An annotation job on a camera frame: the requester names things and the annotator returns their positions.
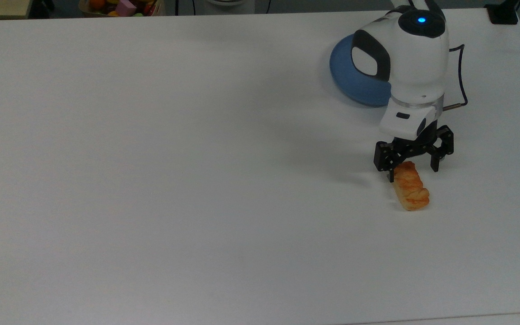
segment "pastry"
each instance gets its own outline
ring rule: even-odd
[[[405,161],[398,165],[394,172],[395,181],[392,186],[403,208],[414,211],[429,204],[429,190],[423,187],[421,177],[412,161]]]

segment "tabletop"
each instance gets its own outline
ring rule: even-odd
[[[26,19],[32,0],[0,0],[0,19]]]
[[[406,212],[328,71],[383,14],[0,21],[0,325],[519,313],[520,25],[445,10],[469,104]]]

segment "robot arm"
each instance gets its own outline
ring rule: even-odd
[[[395,9],[355,32],[352,59],[366,76],[390,83],[380,130],[394,136],[378,142],[374,164],[389,171],[405,159],[428,153],[431,167],[452,154],[453,133],[437,129],[442,113],[449,41],[446,19],[433,0],[392,0]],[[441,139],[437,148],[434,143]]]

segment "orange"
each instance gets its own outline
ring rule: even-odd
[[[102,10],[103,6],[106,5],[106,0],[89,0],[89,6],[93,10]]]

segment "blue disc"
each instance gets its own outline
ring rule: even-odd
[[[343,38],[330,54],[330,72],[336,86],[349,98],[372,107],[388,104],[390,83],[362,74],[353,64],[353,36]]]

